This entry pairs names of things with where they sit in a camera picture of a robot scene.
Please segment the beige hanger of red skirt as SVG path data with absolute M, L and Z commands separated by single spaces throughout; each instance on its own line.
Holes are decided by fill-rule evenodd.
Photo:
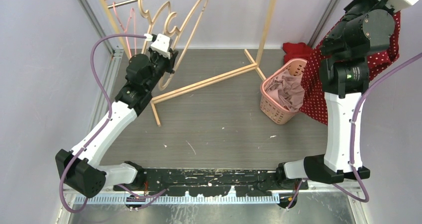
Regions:
M 172 81 L 175 75 L 175 72 L 178 70 L 189 48 L 189 45 L 196 33 L 197 27 L 203 17 L 203 14 L 207 8 L 208 3 L 209 3 L 209 0 L 197 0 L 196 3 L 193 5 L 192 9 L 190 10 L 190 12 L 187 14 L 183 23 L 179 26 L 174 25 L 171 29 L 169 28 L 169 25 L 171 25 L 173 19 L 176 18 L 177 13 L 175 11 L 171 12 L 166 18 L 163 31 L 165 35 L 173 38 L 171 49 L 176 50 L 181 38 L 187 38 L 187 41 L 181 51 L 177 50 L 179 53 L 173 67 L 174 73 L 170 74 L 168 77 L 164 76 L 163 78 L 160 79 L 158 83 L 158 89 L 160 91 L 165 90 L 169 86 L 170 82 Z

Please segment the pink wire hanger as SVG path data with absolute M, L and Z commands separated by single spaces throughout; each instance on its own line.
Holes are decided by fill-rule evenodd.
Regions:
M 135 13 L 135 9 L 133 7 L 130 9 L 129 17 L 128 17 L 127 22 L 126 22 L 126 26 L 123 26 L 123 23 L 121 22 L 121 20 L 120 20 L 120 18 L 118 16 L 118 13 L 116 11 L 116 3 L 115 2 L 112 3 L 112 9 L 113 9 L 114 15 L 115 15 L 115 17 L 116 17 L 116 19 L 118 21 L 118 24 L 121 27 L 123 33 L 127 33 L 128 32 L 128 29 L 129 29 L 129 25 L 130 25 L 131 20 L 133 20 L 133 32 L 136 33 L 136 13 Z M 130 48 L 130 44 L 129 44 L 128 38 L 129 37 L 126 37 L 125 39 L 126 39 L 126 44 L 127 44 L 127 47 L 128 47 L 128 55 L 129 55 L 129 58 L 131 58 L 132 57 L 132 51 L 131 51 L 131 48 Z M 133 39 L 133 43 L 134 43 L 134 54 L 136 54 L 136 51 L 137 51 L 136 38 Z

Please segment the pink pleated skirt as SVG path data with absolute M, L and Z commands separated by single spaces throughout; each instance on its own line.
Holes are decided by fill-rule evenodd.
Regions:
M 298 112 L 305 93 L 301 79 L 301 76 L 293 76 L 288 70 L 281 71 L 264 85 L 264 92 L 289 112 Z

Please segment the beige hanger of pink skirt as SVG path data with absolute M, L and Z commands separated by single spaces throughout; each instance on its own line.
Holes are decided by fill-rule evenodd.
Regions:
M 148 22 L 148 28 L 146 33 L 151 34 L 152 30 L 154 28 L 154 25 L 156 23 L 157 18 L 159 17 L 159 15 L 161 14 L 162 11 L 164 11 L 165 9 L 168 10 L 168 13 L 171 12 L 171 3 L 170 1 L 166 1 L 165 3 L 163 3 L 160 8 L 157 10 L 157 12 L 155 13 L 154 16 L 151 15 L 150 11 L 148 9 L 144 9 L 143 7 L 143 1 L 144 0 L 137 0 L 137 5 L 138 5 L 138 9 L 140 12 L 140 15 L 147 20 Z

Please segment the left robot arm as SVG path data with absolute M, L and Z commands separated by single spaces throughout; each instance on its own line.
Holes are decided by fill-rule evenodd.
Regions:
M 100 162 L 123 130 L 145 110 L 152 91 L 165 73 L 173 74 L 177 50 L 161 55 L 152 48 L 149 55 L 137 54 L 126 68 L 126 83 L 111 104 L 111 109 L 93 130 L 70 151 L 56 154 L 59 175 L 64 184 L 86 198 L 96 196 L 103 188 L 125 185 L 134 191 L 143 188 L 143 168 L 131 161 L 101 166 Z

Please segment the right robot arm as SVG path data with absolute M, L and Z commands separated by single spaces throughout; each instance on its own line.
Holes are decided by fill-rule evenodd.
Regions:
M 419 0 L 352 0 L 344 16 L 320 46 L 318 81 L 327 106 L 328 138 L 324 154 L 280 163 L 277 185 L 284 190 L 296 180 L 337 184 L 368 179 L 360 157 L 360 117 L 369 90 L 368 57 L 386 51 L 396 28 L 397 13 Z

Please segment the wooden clothes rack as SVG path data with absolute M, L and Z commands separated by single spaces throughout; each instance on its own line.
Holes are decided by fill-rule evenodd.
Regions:
M 113 12 L 113 9 L 112 9 L 112 4 L 108 5 L 107 1 L 108 0 L 99 0 L 101 6 L 103 7 L 103 9 L 104 9 L 104 11 L 107 15 L 107 18 L 108 18 L 111 26 L 114 29 L 114 32 L 119 33 L 119 32 L 122 31 L 122 29 L 119 26 L 118 21 L 117 21 L 115 15 L 114 15 L 114 12 Z M 256 57 L 253 58 L 247 49 L 244 50 L 244 54 L 245 54 L 246 58 L 250 61 L 249 65 L 240 67 L 238 69 L 235 69 L 235 70 L 220 74 L 218 76 L 214 76 L 214 77 L 193 83 L 191 85 L 188 85 L 188 86 L 185 86 L 185 87 L 182 87 L 182 88 L 179 88 L 179 89 L 173 90 L 171 92 L 167 92 L 167 93 L 164 93 L 164 94 L 161 94 L 159 96 L 152 98 L 152 100 L 149 103 L 151 105 L 151 108 L 152 108 L 152 111 L 153 111 L 153 114 L 154 114 L 154 117 L 155 117 L 155 120 L 156 120 L 156 123 L 157 123 L 158 126 L 161 126 L 161 122 L 160 122 L 160 119 L 159 119 L 159 116 L 158 116 L 158 113 L 157 113 L 157 110 L 156 110 L 156 105 L 158 103 L 164 102 L 166 100 L 173 99 L 175 97 L 184 95 L 186 93 L 207 87 L 209 85 L 216 84 L 218 82 L 236 77 L 238 75 L 242 75 L 244 73 L 247 73 L 247 72 L 250 72 L 250 71 L 253 71 L 253 70 L 257 72 L 257 74 L 259 75 L 261 80 L 266 79 L 262 70 L 260 69 L 260 62 L 261 62 L 261 59 L 262 59 L 262 54 L 263 54 L 263 51 L 264 51 L 265 43 L 266 43 L 266 40 L 267 40 L 268 32 L 269 32 L 271 21 L 272 21 L 272 17 L 273 17 L 273 14 L 274 14 L 275 5 L 276 5 L 276 0 L 269 0 L 269 6 L 268 6 L 267 12 L 266 12 L 265 24 L 264 24 L 264 27 L 263 27 L 263 31 L 262 31 L 262 35 L 261 35 L 261 39 L 260 39 L 260 43 L 259 43 L 259 47 L 258 47 Z M 138 7 L 135 8 L 135 13 L 140 14 Z

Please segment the pink laundry basket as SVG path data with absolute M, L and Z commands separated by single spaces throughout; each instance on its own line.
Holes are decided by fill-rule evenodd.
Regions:
M 267 84 L 270 78 L 273 78 L 275 75 L 279 74 L 281 71 L 288 70 L 293 76 L 301 76 L 306 67 L 307 60 L 301 58 L 295 58 L 283 65 L 279 70 L 277 70 L 273 75 L 266 78 L 260 86 L 261 92 L 261 101 L 260 109 L 263 111 L 268 118 L 270 118 L 276 124 L 285 124 L 293 116 L 299 113 L 298 112 L 289 112 L 285 108 L 276 104 L 265 92 L 264 85 Z

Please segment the red cloth pile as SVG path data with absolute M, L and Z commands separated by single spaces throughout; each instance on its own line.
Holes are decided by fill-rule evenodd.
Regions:
M 308 60 L 314 51 L 310 46 L 308 46 L 306 43 L 303 43 L 303 42 L 283 43 L 282 50 L 285 53 L 283 57 L 284 64 L 286 64 L 287 62 L 295 58 Z

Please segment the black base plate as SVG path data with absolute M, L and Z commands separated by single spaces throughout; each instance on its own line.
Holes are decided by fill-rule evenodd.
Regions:
M 286 179 L 280 168 L 264 169 L 154 169 L 141 171 L 141 180 L 131 191 L 147 191 L 157 194 L 181 197 L 188 193 L 192 197 L 227 196 L 230 189 L 237 197 L 270 196 L 275 191 L 307 189 L 299 179 Z

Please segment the metal corner rail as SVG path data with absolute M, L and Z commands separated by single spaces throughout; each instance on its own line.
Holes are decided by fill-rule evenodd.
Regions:
M 324 26 L 326 25 L 326 23 L 328 22 L 332 12 L 334 11 L 334 9 L 336 8 L 336 6 L 338 5 L 340 0 L 329 0 L 327 6 L 325 7 L 307 45 L 310 47 L 313 47 L 317 41 L 318 41 L 318 36 L 321 34 L 322 29 L 324 28 Z

